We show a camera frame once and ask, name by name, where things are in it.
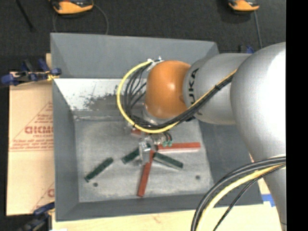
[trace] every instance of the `black floor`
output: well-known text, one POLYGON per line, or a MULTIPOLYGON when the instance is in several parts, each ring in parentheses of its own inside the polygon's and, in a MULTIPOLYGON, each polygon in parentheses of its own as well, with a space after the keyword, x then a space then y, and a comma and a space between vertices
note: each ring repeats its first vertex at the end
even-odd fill
MULTIPOLYGON (((286 41, 286 0, 257 0, 257 17, 233 14, 222 0, 95 0, 91 12, 74 19, 56 17, 47 0, 20 0, 36 31, 14 0, 0 0, 0 76, 27 58, 50 51, 50 32, 210 40, 220 52, 286 41)), ((31 217, 4 217, 8 145, 7 89, 0 89, 0 230, 14 230, 31 217)))

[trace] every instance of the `wire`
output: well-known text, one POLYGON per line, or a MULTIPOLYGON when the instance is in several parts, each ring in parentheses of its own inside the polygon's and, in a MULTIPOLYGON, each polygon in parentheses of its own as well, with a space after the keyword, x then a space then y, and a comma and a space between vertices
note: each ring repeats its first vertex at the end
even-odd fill
POLYGON ((230 213, 231 209, 235 206, 235 204, 238 202, 238 200, 241 198, 241 196, 258 180, 260 180, 261 178, 263 178, 264 176, 274 173, 275 171, 278 171, 280 169, 282 169, 284 166, 280 166, 277 168, 274 168, 272 170, 270 170, 269 172, 266 172, 260 176, 258 176, 257 178, 255 178, 254 180, 250 181, 240 192, 239 194, 236 196, 236 198, 233 200, 233 202, 229 205, 228 209, 225 211, 225 213, 222 215, 222 217, 220 218, 220 220, 218 221, 218 223, 216 224, 215 228, 213 229, 213 231, 216 231, 217 228, 219 227, 219 225, 222 223, 222 221, 226 218, 226 216, 230 213))
POLYGON ((164 131, 170 130, 172 127, 176 126, 179 123, 182 123, 191 117, 201 108, 202 105, 204 105, 212 96, 214 96, 215 93, 217 93, 221 88, 229 84, 236 72, 236 69, 232 71, 229 75, 227 75, 225 78, 223 78, 220 82, 218 82, 215 86, 213 86, 208 92, 206 92, 203 96, 201 96, 194 104, 192 104, 185 112, 181 113, 179 116, 163 123, 163 124, 153 124, 146 120, 144 120, 141 117, 138 117, 136 115, 133 115, 131 113, 131 95, 132 95, 132 88, 137 78, 141 78, 141 75, 143 71, 152 64, 155 64, 159 62, 157 61, 147 61, 145 63, 139 64, 129 70, 129 72, 126 73, 126 75, 121 80, 121 83, 118 87, 117 92, 117 105, 118 108, 122 114, 122 116, 134 127, 137 129, 147 132, 147 133, 162 133, 164 131), (124 82, 129 78, 129 76, 132 77, 129 79, 127 87, 125 89, 124 95, 123 95, 123 107, 120 102, 120 94, 122 87, 124 85, 124 82))
POLYGON ((104 16, 105 18, 105 21, 106 21, 106 31, 105 31, 105 35, 108 35, 108 32, 109 32, 109 22, 108 22, 108 18, 107 18, 107 15, 106 13, 99 7, 97 6, 96 4, 93 5, 95 8, 97 8, 104 16))
POLYGON ((191 231, 195 231, 198 227, 201 226, 201 223, 204 221, 204 217, 209 212, 209 210, 214 207, 215 204, 229 191, 238 187, 241 184, 244 184, 250 180, 259 177, 263 173, 270 172, 272 169, 280 167, 285 163, 285 156, 260 160, 240 167, 224 176, 202 198, 193 217, 191 231), (223 190, 221 190, 226 183, 228 183, 228 185, 223 190))
MULTIPOLYGON (((106 31, 105 31, 105 35, 108 35, 109 32, 109 22, 108 22, 108 17, 106 15, 106 13, 96 4, 93 5, 94 7, 96 7, 104 16, 105 21, 106 21, 106 31)), ((56 11, 54 11, 53 15, 52 15, 52 27, 53 27, 53 31, 54 32, 58 32, 57 28, 56 28, 56 21, 58 18, 58 13, 56 11)))

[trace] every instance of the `yellow cable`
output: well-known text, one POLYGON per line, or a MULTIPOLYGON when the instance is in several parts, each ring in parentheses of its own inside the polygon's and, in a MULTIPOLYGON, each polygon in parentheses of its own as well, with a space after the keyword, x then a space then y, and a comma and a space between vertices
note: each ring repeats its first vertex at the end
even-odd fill
MULTIPOLYGON (((147 61, 147 62, 144 62, 144 63, 141 63, 135 67, 133 67, 131 70, 129 70, 123 77, 123 79, 121 80, 120 84, 119 84, 119 87, 118 87, 118 90, 117 90, 117 93, 116 93, 116 103, 117 103, 117 106, 122 114, 122 116, 131 124, 133 125, 135 128, 143 131, 143 132, 146 132, 146 133, 162 133, 162 132, 165 132, 165 131, 168 131, 169 129, 173 128, 174 126, 176 126, 179 121, 175 122, 175 123, 172 123, 164 128, 160 128, 160 129, 146 129, 146 128, 143 128, 141 126, 139 126, 138 124, 136 124, 132 119, 130 119, 128 117, 128 115, 125 113, 125 111, 123 110, 123 107, 122 107, 122 104, 121 104, 121 90, 123 88, 123 85, 125 83, 125 81, 128 79, 128 77, 133 73, 135 72, 136 70, 138 70, 139 68, 142 68, 144 66, 146 66, 147 64, 149 63, 152 63, 153 61, 147 61)), ((233 75, 235 72, 236 72, 237 69, 235 69, 233 72, 231 72, 229 75, 227 75, 226 77, 224 77, 220 82, 218 82, 216 85, 219 85, 221 82, 225 81, 227 78, 229 78, 231 75, 233 75)), ((211 92, 213 89, 215 89, 215 86, 212 87, 208 92, 206 92, 203 96, 201 96, 196 102, 194 102, 190 107, 194 107, 196 104, 198 104, 209 92, 211 92)))
POLYGON ((119 84, 119 87, 117 89, 117 93, 116 93, 116 103, 117 103, 117 106, 122 114, 122 116, 131 124, 133 125, 135 128, 143 131, 143 132, 147 132, 147 133, 161 133, 161 132, 164 132, 164 131, 167 131, 169 130, 170 128, 174 127, 176 124, 178 124, 178 122, 176 123, 173 123, 171 125, 168 125, 167 127, 164 127, 164 128, 161 128, 161 129, 156 129, 156 130, 151 130, 151 129, 146 129, 146 128, 143 128, 143 127, 140 127, 138 124, 136 124, 132 119, 130 119, 128 117, 128 115, 125 113, 125 111, 123 110, 123 107, 122 107, 122 104, 121 104, 121 90, 122 90, 122 87, 125 83, 125 81, 127 80, 127 78, 133 73, 135 72, 136 70, 138 70, 139 68, 142 68, 144 66, 146 66, 147 64, 149 63, 152 63, 152 61, 147 61, 147 62, 144 62, 142 64, 139 64, 135 67, 133 67, 131 70, 129 70, 123 77, 123 79, 121 80, 120 84, 119 84))
POLYGON ((217 202, 224 196, 226 195, 228 192, 230 192, 231 190, 233 190, 234 188, 248 182, 249 180, 253 180, 257 177, 259 177, 260 175, 264 174, 264 173, 267 173, 269 171, 271 171, 272 169, 274 168, 277 168, 277 167, 280 167, 282 164, 279 164, 279 165, 276 165, 276 166, 271 166, 271 167, 268 167, 268 168, 265 168, 265 169, 261 169, 261 170, 258 170, 258 171, 255 171, 243 178, 240 178, 239 180, 231 183, 230 185, 226 186, 223 190, 221 190, 212 200, 211 202, 209 202, 209 204, 207 205, 207 207, 203 210, 202 214, 201 214, 201 217, 200 217, 200 220, 199 220, 199 224, 197 225, 197 228, 196 230, 199 231, 201 230, 201 227, 204 223, 204 219, 205 219, 205 216, 208 214, 208 212, 210 211, 210 209, 212 209, 216 204, 217 202))

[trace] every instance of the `cardboard sheet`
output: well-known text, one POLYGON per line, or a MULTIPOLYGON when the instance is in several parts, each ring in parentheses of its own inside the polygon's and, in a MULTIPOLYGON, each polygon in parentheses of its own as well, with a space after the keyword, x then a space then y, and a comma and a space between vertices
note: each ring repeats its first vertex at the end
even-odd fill
POLYGON ((54 201, 51 81, 10 87, 7 215, 54 201))

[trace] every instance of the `black cable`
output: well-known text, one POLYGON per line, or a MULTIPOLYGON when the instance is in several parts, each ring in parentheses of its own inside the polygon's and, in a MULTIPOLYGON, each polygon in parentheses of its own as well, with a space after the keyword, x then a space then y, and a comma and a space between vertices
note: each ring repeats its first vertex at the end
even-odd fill
POLYGON ((262 49, 263 48, 263 46, 262 46, 262 39, 261 39, 259 22, 258 22, 258 17, 257 17, 257 12, 256 11, 254 11, 254 16, 255 16, 255 24, 256 24, 256 28, 257 28, 257 37, 258 37, 259 47, 260 47, 260 49, 262 49))
POLYGON ((238 202, 238 200, 242 197, 242 195, 258 180, 260 180, 261 178, 265 177, 268 174, 271 174, 275 171, 278 171, 280 169, 282 169, 283 167, 285 167, 285 165, 282 165, 280 167, 274 168, 269 172, 266 172, 260 176, 258 176, 257 178, 251 180, 240 192, 239 194, 235 197, 235 199, 232 201, 232 203, 229 205, 228 209, 225 211, 225 213, 222 215, 222 217, 220 218, 220 220, 218 221, 218 223, 216 224, 215 228, 213 229, 213 231, 216 231, 217 228, 219 227, 219 225, 223 222, 223 220, 226 218, 226 216, 230 213, 231 209, 235 206, 235 204, 238 202))
POLYGON ((219 191, 223 188, 223 185, 226 183, 230 183, 230 181, 235 181, 238 180, 238 178, 242 178, 245 175, 248 175, 255 170, 262 170, 271 166, 276 166, 279 164, 283 164, 286 162, 286 157, 285 156, 280 156, 276 158, 271 158, 271 159, 265 159, 261 160, 258 162, 254 162, 251 164, 248 164, 246 166, 240 167, 233 172, 227 174, 224 176, 222 179, 220 179, 202 198, 200 201, 193 220, 192 220, 192 225, 191 225, 191 231, 195 231, 197 228, 197 225, 199 223, 200 217, 202 215, 202 212, 204 208, 206 207, 206 204, 212 199, 212 195, 216 194, 216 191, 219 191))
MULTIPOLYGON (((141 69, 137 70, 131 77, 130 80, 132 79, 136 79, 138 74, 140 73, 139 71, 141 71, 141 69)), ((179 116, 163 123, 163 124, 159 124, 159 125, 156 125, 156 124, 153 124, 153 123, 150 123, 146 120, 144 120, 143 118, 141 117, 137 117, 135 115, 133 115, 131 113, 131 110, 130 110, 130 107, 131 105, 129 104, 130 102, 130 96, 129 96, 129 89, 131 89, 131 86, 130 86, 130 83, 128 83, 127 87, 126 87, 126 90, 125 90, 125 93, 124 93, 124 110, 125 112, 127 113, 127 115, 129 117, 131 117, 131 119, 136 123, 138 124, 139 126, 143 127, 143 128, 147 128, 147 129, 160 129, 160 128, 164 128, 170 124, 173 124, 175 122, 178 122, 178 124, 186 121, 187 119, 190 119, 191 117, 193 117, 193 115, 202 107, 202 105, 204 105, 211 97, 213 97, 220 89, 222 89, 223 87, 225 87, 227 84, 229 84, 231 81, 232 81, 232 78, 233 78, 234 74, 233 75, 230 75, 226 80, 224 80, 223 82, 221 82, 220 84, 216 85, 217 88, 211 90, 199 103, 197 103, 195 106, 187 109, 185 112, 183 112, 182 114, 180 114, 179 116)))
MULTIPOLYGON (((103 16, 105 18, 105 21, 106 21, 105 35, 108 35, 108 32, 109 32, 109 22, 108 22, 108 17, 106 15, 106 13, 99 6, 97 6, 96 4, 94 4, 93 6, 96 7, 103 14, 103 16)), ((58 18, 58 13, 56 11, 54 11, 53 15, 52 15, 52 26, 53 26, 53 31, 54 32, 58 32, 57 28, 56 28, 57 18, 58 18)))
POLYGON ((21 5, 20 1, 19 1, 19 0, 15 0, 15 2, 17 3, 17 6, 19 7, 19 10, 20 10, 21 13, 23 14, 23 16, 24 16, 26 22, 28 23, 28 26, 29 26, 29 28, 30 28, 30 31, 31 31, 31 32, 35 32, 36 29, 35 29, 35 27, 33 26, 33 24, 31 23, 31 21, 30 21, 28 15, 26 14, 26 12, 25 12, 23 6, 21 5))
POLYGON ((132 103, 130 108, 133 108, 134 105, 140 100, 140 98, 142 98, 145 95, 145 91, 132 103))

